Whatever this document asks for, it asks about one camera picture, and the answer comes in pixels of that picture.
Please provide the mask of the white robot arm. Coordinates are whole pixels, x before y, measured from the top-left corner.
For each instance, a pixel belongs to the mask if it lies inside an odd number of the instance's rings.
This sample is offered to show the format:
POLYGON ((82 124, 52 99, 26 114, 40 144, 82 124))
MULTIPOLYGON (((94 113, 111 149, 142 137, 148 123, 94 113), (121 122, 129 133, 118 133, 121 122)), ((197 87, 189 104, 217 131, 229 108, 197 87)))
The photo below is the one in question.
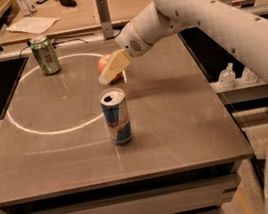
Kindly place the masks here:
MULTIPOLYGON (((152 0, 115 39, 112 54, 98 78, 109 84, 160 39, 196 26, 268 85, 268 20, 216 0, 152 0)), ((268 214, 268 149, 265 161, 265 214, 268 214)))

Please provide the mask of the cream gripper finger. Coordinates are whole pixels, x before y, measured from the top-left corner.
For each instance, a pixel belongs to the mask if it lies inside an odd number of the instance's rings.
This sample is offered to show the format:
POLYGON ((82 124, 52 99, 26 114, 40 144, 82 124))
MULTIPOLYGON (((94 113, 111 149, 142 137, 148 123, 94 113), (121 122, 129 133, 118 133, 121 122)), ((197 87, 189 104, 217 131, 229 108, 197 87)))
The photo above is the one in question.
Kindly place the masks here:
POLYGON ((110 58, 99 74, 98 81, 102 85, 108 85, 110 82, 114 81, 116 77, 121 75, 122 70, 124 70, 131 63, 131 56, 123 49, 116 50, 110 54, 110 58))

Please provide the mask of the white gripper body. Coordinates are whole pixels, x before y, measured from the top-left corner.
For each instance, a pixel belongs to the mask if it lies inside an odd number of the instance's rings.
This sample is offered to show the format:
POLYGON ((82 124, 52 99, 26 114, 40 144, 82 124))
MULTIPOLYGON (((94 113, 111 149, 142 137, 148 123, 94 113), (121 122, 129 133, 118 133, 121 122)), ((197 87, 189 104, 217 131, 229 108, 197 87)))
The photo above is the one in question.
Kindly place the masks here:
POLYGON ((132 57, 144 55, 152 49, 156 41, 152 19, 146 15, 136 16, 125 25, 115 41, 120 49, 124 49, 132 57))

